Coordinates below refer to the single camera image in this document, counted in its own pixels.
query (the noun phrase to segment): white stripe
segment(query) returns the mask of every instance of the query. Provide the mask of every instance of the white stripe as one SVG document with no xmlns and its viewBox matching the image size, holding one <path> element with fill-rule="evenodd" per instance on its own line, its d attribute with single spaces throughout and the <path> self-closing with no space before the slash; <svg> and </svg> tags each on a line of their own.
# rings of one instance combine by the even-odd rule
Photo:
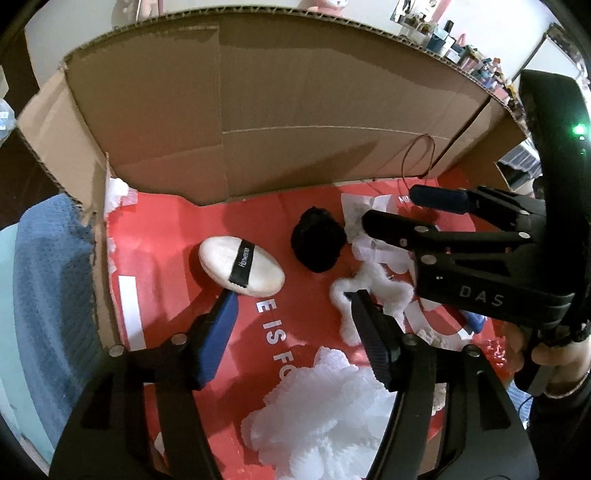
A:
<svg viewBox="0 0 591 480">
<path fill-rule="evenodd" d="M 162 432 L 158 434 L 156 440 L 154 441 L 154 448 L 160 455 L 164 455 L 164 441 L 162 439 Z"/>
<path fill-rule="evenodd" d="M 450 350 L 459 352 L 474 336 L 473 333 L 468 333 L 463 328 L 460 328 L 457 333 L 452 333 L 451 335 L 443 335 L 442 333 L 439 333 L 428 322 L 417 300 L 412 302 L 404 310 L 404 313 L 406 314 L 408 323 L 414 333 L 418 333 L 420 330 L 425 330 L 427 333 L 432 332 L 436 337 L 444 341 Z"/>
<path fill-rule="evenodd" d="M 392 198 L 392 195 L 377 196 L 376 198 L 374 198 L 371 208 L 373 208 L 374 210 L 378 210 L 380 212 L 385 212 L 386 208 L 388 208 L 388 204 L 390 203 L 390 198 Z"/>
<path fill-rule="evenodd" d="M 146 348 L 142 320 L 139 315 L 138 289 L 135 277 L 119 275 L 119 293 L 121 295 L 121 310 L 123 323 L 129 341 L 129 350 L 143 350 Z"/>
</svg>

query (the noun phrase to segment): red paper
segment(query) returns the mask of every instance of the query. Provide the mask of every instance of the red paper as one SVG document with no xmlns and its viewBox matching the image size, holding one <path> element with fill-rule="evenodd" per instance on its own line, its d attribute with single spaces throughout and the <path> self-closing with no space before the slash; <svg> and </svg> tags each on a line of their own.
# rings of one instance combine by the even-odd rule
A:
<svg viewBox="0 0 591 480">
<path fill-rule="evenodd" d="M 418 183 L 408 179 L 409 185 Z M 447 184 L 463 186 L 461 177 L 446 177 Z M 438 185 L 430 180 L 429 185 Z M 116 270 L 111 274 L 112 295 L 121 337 L 129 347 L 122 311 L 120 276 L 135 277 L 141 330 L 133 343 L 141 340 L 153 348 L 171 335 L 185 332 L 193 320 L 207 313 L 221 288 L 202 270 L 197 251 L 210 236 L 232 235 L 259 245 L 280 263 L 285 286 L 271 299 L 239 298 L 239 315 L 216 378 L 202 391 L 195 392 L 203 427 L 213 454 L 226 479 L 271 480 L 270 467 L 258 463 L 255 452 L 245 448 L 240 436 L 241 421 L 264 406 L 263 397 L 280 381 L 280 372 L 294 367 L 310 367 L 319 347 L 344 351 L 349 360 L 366 364 L 361 348 L 345 345 L 339 336 L 340 314 L 329 300 L 329 288 L 339 277 L 351 277 L 359 263 L 350 246 L 343 248 L 336 266 L 323 274 L 313 274 L 293 255 L 290 236 L 301 214 L 311 206 L 329 210 L 343 222 L 341 193 L 367 196 L 393 194 L 399 213 L 423 215 L 407 199 L 401 180 L 373 181 L 346 186 L 323 186 L 290 192 L 271 193 L 248 200 L 198 207 L 172 195 L 138 194 L 138 202 L 120 207 L 108 217 L 108 236 L 115 245 L 109 260 Z M 436 223 L 443 230 L 473 231 L 469 215 L 437 212 Z M 426 312 L 432 327 L 449 335 L 461 328 L 462 319 L 444 307 Z M 270 344 L 263 324 L 281 321 L 287 338 Z M 494 338 L 490 322 L 475 337 Z M 285 362 L 274 356 L 285 354 Z M 159 433 L 154 390 L 147 387 L 150 434 Z M 441 428 L 443 415 L 433 418 L 430 437 Z"/>
</svg>

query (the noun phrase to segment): cardboard box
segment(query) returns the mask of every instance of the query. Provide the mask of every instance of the cardboard box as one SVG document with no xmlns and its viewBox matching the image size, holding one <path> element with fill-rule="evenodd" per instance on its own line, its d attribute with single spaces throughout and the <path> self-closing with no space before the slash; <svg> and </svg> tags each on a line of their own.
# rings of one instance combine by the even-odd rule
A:
<svg viewBox="0 0 591 480">
<path fill-rule="evenodd" d="M 119 342 L 104 226 L 108 169 L 197 205 L 301 186 L 439 175 L 506 188 L 523 135 L 454 64 L 350 20 L 271 7 L 148 20 L 75 50 L 23 111 L 42 165 L 96 221 L 101 340 Z"/>
</svg>

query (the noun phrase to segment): black band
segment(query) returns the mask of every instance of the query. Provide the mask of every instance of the black band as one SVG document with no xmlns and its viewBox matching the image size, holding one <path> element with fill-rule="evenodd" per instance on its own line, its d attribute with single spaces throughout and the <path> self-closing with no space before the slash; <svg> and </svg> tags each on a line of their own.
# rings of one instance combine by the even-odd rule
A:
<svg viewBox="0 0 591 480">
<path fill-rule="evenodd" d="M 232 272 L 228 280 L 239 287 L 246 288 L 248 279 L 251 276 L 252 257 L 255 253 L 255 245 L 248 240 L 240 242 L 240 248 L 236 254 L 236 260 L 232 266 Z"/>
</svg>

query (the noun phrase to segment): pink stuffed toy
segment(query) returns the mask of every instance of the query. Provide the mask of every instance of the pink stuffed toy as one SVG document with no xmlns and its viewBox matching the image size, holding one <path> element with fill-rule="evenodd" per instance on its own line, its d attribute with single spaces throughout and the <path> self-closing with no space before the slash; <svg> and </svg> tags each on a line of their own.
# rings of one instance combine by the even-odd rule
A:
<svg viewBox="0 0 591 480">
<path fill-rule="evenodd" d="M 342 10 L 347 6 L 347 3 L 348 0 L 316 0 L 316 6 L 310 7 L 308 11 L 341 17 Z"/>
</svg>

